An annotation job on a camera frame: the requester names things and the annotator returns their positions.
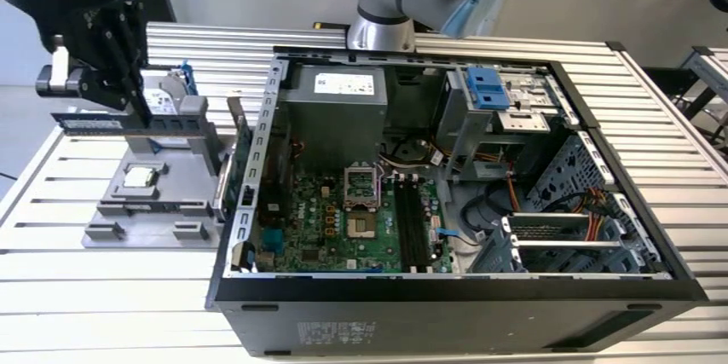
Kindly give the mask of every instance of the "orange wire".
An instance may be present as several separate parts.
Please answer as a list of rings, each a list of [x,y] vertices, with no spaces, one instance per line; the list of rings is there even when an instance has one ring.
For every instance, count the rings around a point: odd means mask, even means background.
[[[595,227],[593,228],[591,240],[598,239],[599,229],[601,229],[602,224],[603,224],[603,217],[599,217],[599,222],[597,223]]]
[[[589,228],[586,229],[586,236],[583,237],[583,241],[591,240],[591,226],[593,226],[591,220],[593,220],[591,213],[589,212]]]

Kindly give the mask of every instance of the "power supply label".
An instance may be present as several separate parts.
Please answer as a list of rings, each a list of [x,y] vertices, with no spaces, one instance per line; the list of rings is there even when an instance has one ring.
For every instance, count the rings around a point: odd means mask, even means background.
[[[315,74],[315,94],[374,95],[374,76],[366,74]]]

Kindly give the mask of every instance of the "cable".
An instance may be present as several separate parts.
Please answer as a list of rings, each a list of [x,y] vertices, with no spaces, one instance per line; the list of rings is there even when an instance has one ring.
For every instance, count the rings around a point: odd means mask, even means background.
[[[599,221],[597,222],[595,227],[593,228],[591,240],[595,240],[599,238],[599,229],[605,219],[606,219],[605,217],[599,217]]]
[[[467,220],[467,210],[473,206],[477,206],[477,203],[482,200],[485,204],[490,207],[490,209],[501,216],[505,216],[510,213],[513,213],[513,210],[503,208],[498,204],[494,203],[494,201],[490,199],[491,194],[505,186],[505,180],[499,179],[494,182],[490,182],[483,186],[483,192],[481,195],[477,195],[465,203],[465,205],[459,209],[459,221],[461,224],[471,230],[473,232],[479,232],[481,230],[491,230],[493,228],[483,228],[482,226],[473,225]],[[486,223],[491,223],[491,220],[489,220],[486,217],[483,217],[482,212],[479,212],[479,208],[477,208],[479,217],[483,219]]]
[[[557,205],[562,204],[563,202],[569,202],[571,199],[585,196],[586,192],[575,192],[573,194],[569,194],[566,196],[561,196],[557,200],[554,200],[550,204],[547,204],[541,212],[550,212],[555,208]]]
[[[378,158],[386,162],[390,166],[394,168],[418,168],[421,166],[429,165],[427,161],[405,161],[401,159],[393,159],[391,156],[387,153],[378,153]]]
[[[18,178],[17,178],[15,176],[7,175],[7,174],[5,174],[3,172],[0,172],[0,176],[5,177],[5,178],[7,178],[7,179],[11,179],[13,181],[17,181],[17,180],[18,180]]]
[[[462,242],[467,246],[473,246],[473,247],[479,246],[477,243],[471,243],[466,241],[458,234],[445,234],[443,236],[446,236],[447,238],[457,239],[459,242]]]
[[[591,231],[593,231],[593,214],[589,212],[589,227],[586,229],[586,236],[583,237],[583,241],[591,240]]]
[[[518,205],[518,199],[514,196],[513,180],[510,179],[511,174],[513,174],[513,161],[510,161],[510,164],[507,165],[506,184],[507,184],[507,196],[510,197],[510,207],[513,208],[514,212],[518,212],[521,211],[521,206]]]

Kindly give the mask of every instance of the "wire bundle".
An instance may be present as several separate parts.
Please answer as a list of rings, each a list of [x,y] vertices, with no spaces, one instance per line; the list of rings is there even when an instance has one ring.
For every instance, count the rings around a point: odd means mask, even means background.
[[[521,211],[521,205],[518,204],[518,199],[514,196],[514,188],[513,188],[513,161],[510,161],[510,164],[507,165],[507,172],[506,172],[506,184],[507,184],[507,197],[510,198],[510,207],[513,208],[513,212]]]

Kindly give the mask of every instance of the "green circuit board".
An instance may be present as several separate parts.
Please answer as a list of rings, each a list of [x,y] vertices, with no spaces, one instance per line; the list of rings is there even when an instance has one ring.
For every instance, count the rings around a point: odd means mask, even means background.
[[[401,273],[393,183],[391,179],[382,179],[375,212],[346,212],[342,207],[343,175],[295,175],[290,218],[282,230],[282,252],[274,256],[274,271]],[[426,204],[430,215],[438,215],[441,220],[441,210],[431,205],[437,204],[434,185],[422,183],[418,190],[422,209]],[[433,251],[429,218],[422,220]],[[441,248],[441,256],[430,261],[431,271],[449,273],[449,249]]]

